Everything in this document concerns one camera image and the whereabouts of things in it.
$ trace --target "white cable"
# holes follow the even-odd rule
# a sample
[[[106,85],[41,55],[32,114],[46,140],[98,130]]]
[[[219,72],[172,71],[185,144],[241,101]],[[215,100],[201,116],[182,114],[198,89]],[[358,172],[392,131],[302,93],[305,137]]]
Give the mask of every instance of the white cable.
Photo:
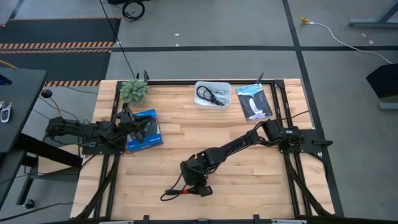
[[[381,56],[381,55],[379,55],[379,54],[377,54],[377,53],[370,52],[370,51],[367,51],[367,50],[359,50],[359,49],[357,49],[357,48],[355,48],[355,47],[353,47],[353,46],[350,46],[350,45],[348,45],[348,44],[346,44],[346,43],[341,42],[340,40],[338,40],[338,39],[333,35],[333,33],[331,32],[330,28],[327,27],[326,25],[319,24],[319,23],[316,23],[316,22],[307,22],[307,23],[305,23],[305,24],[322,26],[322,27],[328,29],[328,31],[330,32],[331,36],[332,36],[337,42],[343,44],[344,46],[347,46],[347,47],[349,47],[349,48],[351,48],[351,49],[357,50],[357,51],[362,52],[362,53],[368,53],[368,54],[376,55],[376,56],[378,56],[378,57],[380,57],[380,58],[383,58],[383,60],[385,60],[387,63],[393,64],[392,62],[390,62],[389,60],[387,60],[385,57],[383,57],[383,56]]]

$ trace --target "caster wheel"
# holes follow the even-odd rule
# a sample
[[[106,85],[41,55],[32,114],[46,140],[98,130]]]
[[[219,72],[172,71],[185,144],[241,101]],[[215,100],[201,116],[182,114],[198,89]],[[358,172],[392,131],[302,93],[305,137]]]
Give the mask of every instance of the caster wheel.
[[[26,209],[31,209],[35,206],[35,202],[31,199],[26,199],[24,205],[23,205]]]

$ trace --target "yellow cable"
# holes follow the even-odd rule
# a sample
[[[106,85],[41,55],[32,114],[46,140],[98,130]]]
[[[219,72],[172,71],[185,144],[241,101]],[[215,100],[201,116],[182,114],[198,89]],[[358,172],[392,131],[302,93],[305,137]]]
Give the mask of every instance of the yellow cable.
[[[298,17],[300,18],[300,20],[303,22],[303,23],[308,23],[308,22],[310,22],[310,19],[309,18],[306,18],[306,17],[302,17],[301,16],[301,11],[303,10],[303,8],[304,8],[304,6],[307,4],[307,0],[303,0],[302,2],[301,2],[301,4],[300,4],[300,7],[299,7],[299,9],[298,9]]]
[[[7,65],[8,67],[11,67],[11,68],[13,68],[13,69],[18,69],[17,67],[15,67],[15,66],[13,66],[12,64],[10,64],[10,63],[8,63],[8,62],[5,62],[5,61],[3,61],[3,60],[0,60],[0,63],[1,64],[5,64],[5,65]],[[58,115],[60,116],[60,117],[62,117],[62,115],[61,115],[61,111],[60,111],[60,107],[58,106],[58,104],[55,102],[55,100],[52,98],[52,97],[50,97],[50,100],[55,104],[55,107],[57,108],[57,111],[58,111]]]
[[[12,64],[10,64],[10,63],[8,63],[8,62],[5,62],[5,61],[0,60],[0,63],[1,63],[1,64],[4,64],[4,65],[7,65],[7,66],[10,67],[10,68],[18,69],[17,67],[13,66]]]

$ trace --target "floor mat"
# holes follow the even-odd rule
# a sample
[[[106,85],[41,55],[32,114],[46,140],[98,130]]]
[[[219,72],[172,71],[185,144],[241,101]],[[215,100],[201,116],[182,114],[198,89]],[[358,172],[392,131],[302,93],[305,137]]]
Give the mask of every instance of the floor mat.
[[[0,51],[1,60],[17,68],[48,71],[46,86],[99,85],[105,79],[110,56],[110,50],[98,49]]]
[[[110,18],[116,33],[120,18]],[[112,47],[116,38],[106,18],[11,19],[2,29],[0,49]]]

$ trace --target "black desk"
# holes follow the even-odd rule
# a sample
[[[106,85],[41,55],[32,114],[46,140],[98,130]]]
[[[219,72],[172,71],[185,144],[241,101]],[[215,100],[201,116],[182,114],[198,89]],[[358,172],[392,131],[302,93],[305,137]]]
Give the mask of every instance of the black desk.
[[[47,72],[42,70],[0,68],[0,74],[12,81],[11,85],[0,85],[0,101],[5,101],[7,105],[12,102],[10,121],[8,123],[0,123],[1,209],[19,167],[21,165],[34,167],[37,164],[37,158],[28,156],[27,152],[79,168],[81,167],[82,159],[21,133],[43,87]],[[18,205],[24,203],[32,181],[33,179],[28,176],[18,199]]]

